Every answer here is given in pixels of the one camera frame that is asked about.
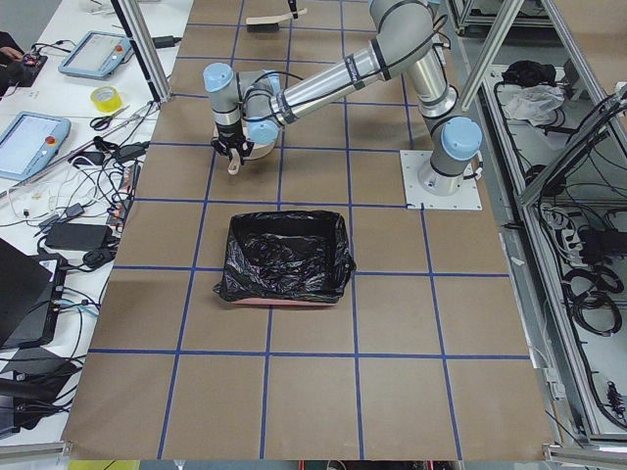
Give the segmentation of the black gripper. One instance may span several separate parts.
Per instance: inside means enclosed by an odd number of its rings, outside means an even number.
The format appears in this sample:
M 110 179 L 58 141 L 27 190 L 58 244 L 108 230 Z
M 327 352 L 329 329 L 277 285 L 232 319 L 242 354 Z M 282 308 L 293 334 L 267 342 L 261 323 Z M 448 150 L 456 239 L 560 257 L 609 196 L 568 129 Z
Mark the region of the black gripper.
M 294 20 L 299 18 L 297 0 L 287 0 L 287 4 L 292 18 Z M 247 141 L 242 125 L 217 124 L 216 131 L 217 135 L 211 141 L 211 146 L 218 154 L 227 158 L 229 158 L 229 150 L 235 149 L 235 160 L 239 165 L 243 165 L 253 153 L 254 143 Z

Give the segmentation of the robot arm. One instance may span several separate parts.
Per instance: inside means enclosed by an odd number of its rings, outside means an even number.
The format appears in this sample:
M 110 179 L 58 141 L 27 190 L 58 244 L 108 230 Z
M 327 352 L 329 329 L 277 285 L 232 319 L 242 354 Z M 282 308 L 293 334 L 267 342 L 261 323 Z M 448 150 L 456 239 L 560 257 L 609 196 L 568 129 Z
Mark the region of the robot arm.
M 284 71 L 235 71 L 212 63 L 203 71 L 215 120 L 211 145 L 235 174 L 253 150 L 274 146 L 282 128 L 376 82 L 406 77 L 432 139 L 433 151 L 417 172 L 420 186 L 447 197 L 458 191 L 483 140 L 479 125 L 461 114 L 458 91 L 448 81 L 433 37 L 444 18 L 425 1 L 371 1 L 376 34 L 360 50 L 295 84 L 282 87 Z

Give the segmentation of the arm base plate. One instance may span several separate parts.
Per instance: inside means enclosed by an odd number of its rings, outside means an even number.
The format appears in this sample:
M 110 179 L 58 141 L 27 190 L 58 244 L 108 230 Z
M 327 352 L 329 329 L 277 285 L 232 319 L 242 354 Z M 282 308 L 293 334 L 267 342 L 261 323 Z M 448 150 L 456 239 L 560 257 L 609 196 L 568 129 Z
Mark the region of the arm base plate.
M 472 163 L 458 176 L 443 176 L 431 166 L 431 151 L 401 150 L 406 207 L 409 210 L 471 211 L 483 209 Z

